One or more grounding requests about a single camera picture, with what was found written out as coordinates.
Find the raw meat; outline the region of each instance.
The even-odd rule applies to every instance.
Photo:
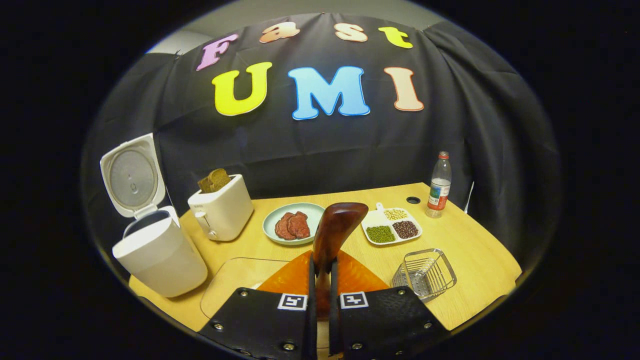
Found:
[[[307,215],[300,211],[289,218],[287,221],[287,229],[298,239],[304,239],[311,236],[309,225],[307,225]]]
[[[285,215],[276,223],[275,232],[276,235],[278,235],[280,238],[283,238],[285,240],[296,239],[296,236],[290,233],[289,230],[287,230],[289,219],[293,216],[295,215],[293,215],[292,213],[285,213]]]

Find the metal basket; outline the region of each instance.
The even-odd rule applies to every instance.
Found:
[[[456,282],[456,274],[445,254],[440,249],[427,249],[405,255],[391,285],[409,286],[418,298],[427,302],[451,289]]]

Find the peach letter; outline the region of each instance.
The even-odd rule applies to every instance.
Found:
[[[340,24],[333,25],[333,28],[337,30],[335,32],[336,36],[343,40],[365,42],[368,39],[367,35],[363,33],[364,30],[354,24],[341,22]]]
[[[411,49],[413,47],[413,44],[405,42],[402,39],[402,37],[409,37],[409,35],[396,28],[378,28],[378,30],[382,31],[387,36],[387,40],[395,46],[404,47],[405,49]]]
[[[394,106],[402,111],[420,111],[424,109],[418,97],[415,95],[415,88],[411,81],[413,71],[404,67],[385,67],[385,72],[391,75],[396,87],[397,101]]]
[[[262,32],[264,35],[260,37],[260,42],[266,44],[268,42],[278,40],[279,38],[290,38],[294,35],[297,35],[299,32],[300,30],[296,29],[295,22],[281,22],[279,24],[275,24],[274,26],[266,28]]]
[[[234,116],[254,110],[267,97],[267,69],[270,62],[257,63],[246,68],[252,75],[251,95],[244,100],[236,100],[234,96],[234,79],[240,75],[237,70],[224,72],[211,81],[216,87],[214,94],[216,110],[222,115]]]

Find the rice cooker lid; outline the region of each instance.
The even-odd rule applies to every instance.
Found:
[[[116,210],[124,217],[138,218],[157,210],[164,199],[153,134],[120,144],[100,159],[102,180]]]

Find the letter m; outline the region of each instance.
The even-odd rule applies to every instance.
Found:
[[[318,116],[319,111],[313,107],[311,97],[315,98],[325,114],[331,115],[342,96],[342,105],[338,112],[347,115],[366,115],[370,112],[364,103],[360,77],[364,70],[354,66],[343,66],[335,73],[328,84],[312,67],[300,67],[289,71],[288,75],[296,82],[298,109],[293,112],[296,120],[308,120]]]

